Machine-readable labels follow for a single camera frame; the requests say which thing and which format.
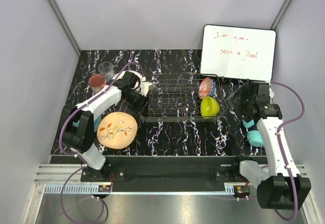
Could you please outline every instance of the whiteboard frame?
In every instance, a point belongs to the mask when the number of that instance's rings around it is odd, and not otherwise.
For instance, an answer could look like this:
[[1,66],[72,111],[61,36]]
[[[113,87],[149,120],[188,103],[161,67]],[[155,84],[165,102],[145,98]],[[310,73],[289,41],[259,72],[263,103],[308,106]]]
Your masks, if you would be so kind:
[[[202,64],[202,54],[203,54],[203,41],[204,41],[204,29],[206,26],[218,26],[218,27],[234,27],[234,28],[245,28],[245,29],[253,29],[253,30],[266,30],[266,31],[273,31],[275,32],[275,42],[274,42],[274,52],[273,52],[273,62],[272,62],[272,70],[271,70],[271,79],[272,80],[272,77],[273,77],[273,68],[274,68],[274,59],[275,59],[275,48],[276,48],[276,41],[277,41],[277,37],[278,37],[278,33],[276,30],[273,30],[273,29],[267,29],[267,28],[253,28],[253,27],[238,27],[238,26],[227,26],[227,25],[218,25],[218,24],[205,24],[204,27],[203,27],[203,33],[202,33],[202,46],[201,46],[201,50],[202,50],[202,53],[201,53],[201,63],[200,63],[200,73],[201,72],[201,64]],[[263,81],[263,82],[266,82],[268,80],[255,80],[255,79],[251,79],[251,78],[234,78],[234,79],[248,79],[248,80],[251,80],[251,81]]]

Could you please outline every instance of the round plate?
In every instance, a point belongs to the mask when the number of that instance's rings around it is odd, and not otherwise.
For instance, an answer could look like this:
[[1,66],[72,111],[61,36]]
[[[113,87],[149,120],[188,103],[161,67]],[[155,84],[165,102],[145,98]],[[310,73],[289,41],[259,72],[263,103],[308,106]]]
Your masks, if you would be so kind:
[[130,114],[113,112],[101,121],[97,130],[97,138],[108,148],[123,149],[133,142],[137,130],[138,124]]

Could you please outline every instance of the metal floor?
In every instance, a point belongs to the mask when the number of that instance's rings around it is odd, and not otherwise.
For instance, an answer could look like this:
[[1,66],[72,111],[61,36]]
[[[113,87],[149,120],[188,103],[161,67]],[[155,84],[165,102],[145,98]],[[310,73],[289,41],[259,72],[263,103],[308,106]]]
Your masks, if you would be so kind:
[[[94,199],[88,199],[75,205],[86,195],[64,195],[64,206],[68,214],[81,222],[96,219],[102,205]],[[111,224],[198,224],[198,223],[288,223],[281,220],[273,210],[263,210],[257,200],[232,201],[233,197],[223,196],[144,196],[110,195],[105,198],[109,216],[102,222]],[[290,217],[292,211],[282,212]],[[40,207],[37,224],[71,223],[63,215],[60,197],[57,194],[45,194]],[[303,210],[299,211],[294,224],[307,223]]]

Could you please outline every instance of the yellow-green bowl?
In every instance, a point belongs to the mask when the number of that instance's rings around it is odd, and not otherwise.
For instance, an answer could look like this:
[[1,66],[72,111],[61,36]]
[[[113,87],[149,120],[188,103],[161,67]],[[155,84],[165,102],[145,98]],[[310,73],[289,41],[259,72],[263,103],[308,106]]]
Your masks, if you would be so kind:
[[205,97],[201,102],[201,115],[204,118],[211,118],[219,112],[218,102],[211,97]]

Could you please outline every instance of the red cup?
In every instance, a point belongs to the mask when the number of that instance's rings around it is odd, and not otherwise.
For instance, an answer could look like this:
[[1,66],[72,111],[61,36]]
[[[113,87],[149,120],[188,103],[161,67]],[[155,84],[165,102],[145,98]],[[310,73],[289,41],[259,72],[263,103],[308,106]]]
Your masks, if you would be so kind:
[[95,74],[89,79],[89,86],[94,94],[101,91],[106,85],[105,77],[101,74]]

